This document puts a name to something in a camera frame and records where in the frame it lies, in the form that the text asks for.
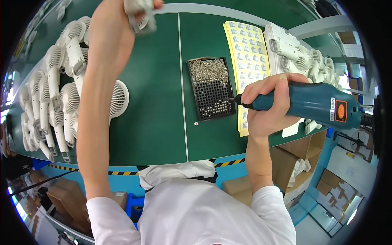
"green workbench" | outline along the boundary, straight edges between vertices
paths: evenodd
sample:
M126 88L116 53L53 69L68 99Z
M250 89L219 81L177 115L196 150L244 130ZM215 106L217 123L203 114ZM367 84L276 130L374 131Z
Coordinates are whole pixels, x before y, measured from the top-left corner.
M14 81L15 91L50 45L55 43L65 25L82 16L91 16L99 2L72 1L60 23L56 20L56 11L46 16L36 29L38 33L27 60L18 58L13 66L20 73L18 80ZM315 19L301 4L293 0L191 2L237 9L286 29ZM196 107L186 61L204 56L226 57L233 93L236 94L230 51L222 24L226 20L247 22L203 13L164 13L155 15L155 18L158 31L136 39L131 58L118 78L128 87L130 99L125 113L111 120L110 165L170 164L244 153L247 137L239 137L237 115L201 122L195 126ZM328 35L308 39L309 43L317 40L316 44L311 44L314 48L317 48L317 43L331 47L334 44ZM72 78L62 74L60 87L72 81ZM9 112L14 125L13 150L45 160L41 150L26 152L23 148L20 129L22 112L16 97ZM303 132L303 123L300 123L296 135L282 138L281 132L277 132L269 137L270 146L305 137ZM57 151L59 154L55 162L64 162L59 149ZM70 149L70 156L71 163L76 164L76 149Z

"yellow and black hazard tape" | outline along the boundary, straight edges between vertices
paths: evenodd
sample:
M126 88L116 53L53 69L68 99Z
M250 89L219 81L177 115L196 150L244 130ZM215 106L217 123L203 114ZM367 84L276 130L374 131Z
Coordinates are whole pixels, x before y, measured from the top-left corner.
M239 160L235 160L235 161L230 161L230 162L224 162L224 163L217 163L214 164L215 168L219 168L219 167L224 167L224 166L229 166L229 165L234 165L234 164L238 164L241 162L245 162L245 158L239 159ZM57 166L54 164L49 164L50 167L56 168L56 169L63 169L63 170L68 170L68 171L73 171L76 170L77 172L80 172L79 169L74 169L74 168L68 168L68 167L61 167L61 166ZM131 176L131 175L139 175L138 171L132 171L132 172L125 172L125 171L109 171L108 175L125 175L125 176Z
M68 170L68 171L72 171L72 170L77 170L77 172L79 172L79 169L74 169L74 168L68 168L68 167L61 167L61 166L56 166L53 164L49 164L50 167L56 168L56 169L63 169L63 170ZM132 171L132 172L125 172L125 171L109 171L107 172L108 175L139 175L138 171Z
M235 160L235 161L230 161L230 162L217 163L217 164L214 164L214 166L215 166L215 168L219 168L219 167L234 165L234 164L241 163L241 162L245 162L245 158Z

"yellow sticker sheet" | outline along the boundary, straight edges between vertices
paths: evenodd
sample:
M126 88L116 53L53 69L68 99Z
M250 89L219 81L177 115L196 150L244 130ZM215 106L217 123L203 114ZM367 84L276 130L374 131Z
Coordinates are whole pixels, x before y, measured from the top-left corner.
M263 31L257 26L236 21L226 21L223 28L229 44L237 94L241 94L247 85L270 75ZM248 109L243 106L238 107L238 131L240 137L249 134Z

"blue electric screwdriver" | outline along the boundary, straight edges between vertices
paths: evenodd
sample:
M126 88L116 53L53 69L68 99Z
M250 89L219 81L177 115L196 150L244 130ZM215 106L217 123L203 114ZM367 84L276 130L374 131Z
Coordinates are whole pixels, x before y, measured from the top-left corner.
M323 126L339 129L372 126L372 117L358 110L359 104L351 94L347 94L328 83L289 83L290 108L287 115L315 120ZM234 101L238 105L256 111L266 111L274 102L274 91L260 94L251 104L241 103L242 94Z

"label sticker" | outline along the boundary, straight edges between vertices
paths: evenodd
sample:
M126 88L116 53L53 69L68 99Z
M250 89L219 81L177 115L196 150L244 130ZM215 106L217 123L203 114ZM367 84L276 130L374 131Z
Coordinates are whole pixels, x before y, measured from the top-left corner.
M331 110L329 114L329 120L332 122L334 121L335 118L335 101L336 99L334 97L331 97Z
M347 121L347 102L342 100L336 100L335 102L335 121L346 122Z

